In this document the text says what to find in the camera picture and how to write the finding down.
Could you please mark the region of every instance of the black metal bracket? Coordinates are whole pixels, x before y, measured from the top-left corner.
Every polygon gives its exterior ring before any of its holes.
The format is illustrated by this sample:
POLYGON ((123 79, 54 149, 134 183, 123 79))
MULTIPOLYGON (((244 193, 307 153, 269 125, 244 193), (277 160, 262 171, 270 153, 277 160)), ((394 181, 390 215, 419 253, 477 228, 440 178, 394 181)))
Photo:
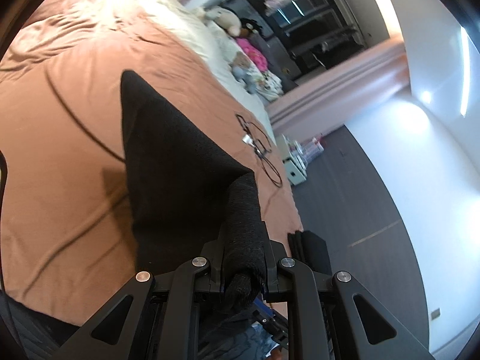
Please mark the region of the black metal bracket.
MULTIPOLYGON (((313 272, 288 258, 281 243, 263 243, 266 282, 256 320, 294 360, 432 360, 420 342, 351 274, 313 272), (288 320, 262 303, 287 302, 288 320)), ((195 360, 200 299, 223 292, 223 243, 175 272, 141 272, 54 354, 53 360, 195 360)))

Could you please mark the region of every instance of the gray floor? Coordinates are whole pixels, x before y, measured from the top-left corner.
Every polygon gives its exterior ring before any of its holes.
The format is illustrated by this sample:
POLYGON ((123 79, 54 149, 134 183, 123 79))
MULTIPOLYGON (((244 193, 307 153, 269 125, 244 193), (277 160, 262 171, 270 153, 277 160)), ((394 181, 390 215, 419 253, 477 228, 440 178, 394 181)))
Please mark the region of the gray floor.
POLYGON ((346 127, 293 188, 306 230, 328 246, 333 272, 351 272, 426 347, 428 312, 410 238, 374 166, 346 127))

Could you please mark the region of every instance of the pink cloth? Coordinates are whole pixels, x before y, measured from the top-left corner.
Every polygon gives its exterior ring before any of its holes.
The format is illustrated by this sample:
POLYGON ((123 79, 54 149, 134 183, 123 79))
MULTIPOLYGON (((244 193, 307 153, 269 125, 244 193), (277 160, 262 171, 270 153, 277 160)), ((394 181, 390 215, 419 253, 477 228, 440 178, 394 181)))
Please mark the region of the pink cloth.
POLYGON ((263 54, 245 38, 237 38, 237 44, 261 72, 268 70, 268 61, 263 54))

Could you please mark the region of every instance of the folded black cloth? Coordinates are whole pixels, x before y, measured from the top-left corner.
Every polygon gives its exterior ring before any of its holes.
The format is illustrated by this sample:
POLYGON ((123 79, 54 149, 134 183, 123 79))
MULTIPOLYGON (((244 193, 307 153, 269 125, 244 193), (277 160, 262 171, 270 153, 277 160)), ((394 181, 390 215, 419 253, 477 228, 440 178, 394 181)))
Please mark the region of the folded black cloth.
POLYGON ((332 274, 326 242, 311 231, 296 231, 288 235, 292 257, 307 264, 312 271, 332 274))
POLYGON ((266 276, 253 171, 131 70, 122 74, 121 104, 137 268, 173 271, 225 224, 224 306, 247 307, 266 276))

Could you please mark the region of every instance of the plush toy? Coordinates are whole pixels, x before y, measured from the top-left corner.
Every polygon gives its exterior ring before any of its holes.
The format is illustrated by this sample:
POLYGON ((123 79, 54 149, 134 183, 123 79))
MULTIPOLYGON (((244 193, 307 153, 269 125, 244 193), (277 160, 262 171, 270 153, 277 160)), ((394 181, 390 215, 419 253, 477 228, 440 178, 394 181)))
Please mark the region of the plush toy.
POLYGON ((240 36, 242 23, 240 19, 232 11, 221 7, 213 7, 205 11, 205 19, 213 20, 221 28, 223 28, 230 36, 240 36))
POLYGON ((248 74, 248 69, 250 68, 250 60, 242 52, 237 52, 235 59, 231 63, 232 74, 238 82, 244 81, 247 85, 247 92, 253 95, 257 92, 257 86, 255 79, 248 74))

